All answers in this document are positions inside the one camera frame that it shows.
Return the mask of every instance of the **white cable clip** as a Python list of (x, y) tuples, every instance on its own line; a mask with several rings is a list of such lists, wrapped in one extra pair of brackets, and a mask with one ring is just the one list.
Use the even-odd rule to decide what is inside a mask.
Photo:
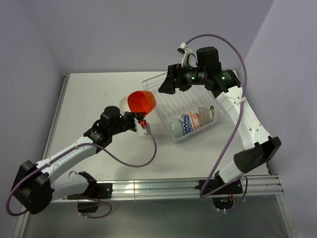
[(243, 97), (243, 98), (241, 98), (241, 99), (237, 102), (237, 104), (240, 104), (240, 103), (246, 102), (246, 101), (247, 101), (247, 98), (246, 98), (246, 97)]
[(243, 98), (239, 99), (238, 101), (234, 102), (233, 105), (230, 108), (227, 109), (227, 111), (230, 111), (233, 107), (239, 105), (242, 102), (246, 102), (246, 101), (247, 101), (246, 97), (243, 97)]
[(188, 60), (190, 55), (195, 55), (194, 52), (183, 42), (180, 44), (179, 52), (183, 53), (184, 56), (182, 58), (182, 67), (188, 66)]

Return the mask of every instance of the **gray floor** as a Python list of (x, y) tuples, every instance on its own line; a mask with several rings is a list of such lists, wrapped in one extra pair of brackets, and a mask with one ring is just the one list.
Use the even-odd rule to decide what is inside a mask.
[[(25, 238), (286, 238), (275, 196), (247, 197), (227, 214), (210, 199), (116, 201), (102, 219), (79, 217), (74, 203), (52, 204), (32, 215)], [(106, 211), (100, 208), (98, 214)]]

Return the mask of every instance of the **black bracket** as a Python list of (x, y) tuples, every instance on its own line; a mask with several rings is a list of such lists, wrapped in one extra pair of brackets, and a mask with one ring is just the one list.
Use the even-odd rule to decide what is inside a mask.
[(90, 138), (94, 144), (106, 148), (112, 143), (112, 137), (119, 133), (131, 130), (136, 132), (135, 120), (140, 123), (144, 120), (145, 112), (131, 113), (125, 112), (121, 115), (120, 109), (115, 106), (106, 107), (93, 126), (88, 129), (84, 136)]
[[(15, 177), (12, 189), (27, 175), (37, 169), (37, 164), (31, 161), (24, 162)], [(34, 174), (13, 194), (18, 201), (31, 213), (37, 214), (44, 210), (52, 200), (54, 189), (47, 173), (41, 171)]]
[[(98, 183), (97, 184), (97, 199), (109, 199), (112, 195), (112, 183)], [(78, 202), (77, 210), (80, 213), (95, 213), (99, 208), (98, 202)]]
[[(87, 198), (95, 199), (110, 199), (112, 195), (112, 183), (97, 183), (94, 191), (91, 195), (87, 195)], [(67, 196), (68, 200), (78, 200), (83, 199), (83, 195), (74, 194)]]
[(233, 160), (237, 168), (246, 174), (256, 167), (270, 161), (280, 146), (281, 141), (278, 137), (272, 138), (269, 136), (268, 141), (261, 145), (256, 143), (254, 148), (235, 154)]
[[(197, 185), (195, 187), (195, 189), (201, 190), (205, 181), (206, 181), (205, 179), (199, 180), (199, 185)], [(209, 183), (207, 184), (207, 187), (204, 190), (203, 195), (215, 190), (216, 188), (220, 187), (221, 185), (223, 185), (223, 181), (221, 180), (220, 177), (216, 176), (214, 179), (209, 181)], [(229, 184), (228, 186), (215, 192), (213, 195), (228, 195), (231, 192), (233, 194), (242, 194), (243, 193), (242, 184), (241, 184), (240, 180), (237, 180), (237, 181)]]

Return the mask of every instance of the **orange bowl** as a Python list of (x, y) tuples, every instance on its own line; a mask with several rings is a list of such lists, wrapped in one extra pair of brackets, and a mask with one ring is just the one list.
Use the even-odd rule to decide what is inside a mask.
[(136, 91), (129, 95), (128, 105), (131, 112), (149, 114), (157, 105), (153, 93), (149, 91)]

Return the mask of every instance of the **blue patterned bowl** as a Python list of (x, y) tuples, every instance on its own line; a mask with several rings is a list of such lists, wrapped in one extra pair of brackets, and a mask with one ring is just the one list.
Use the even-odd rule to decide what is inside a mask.
[(183, 129), (184, 135), (187, 135), (190, 132), (194, 131), (193, 127), (192, 127), (192, 124), (190, 123), (189, 115), (183, 114), (181, 121), (182, 121), (182, 129)]

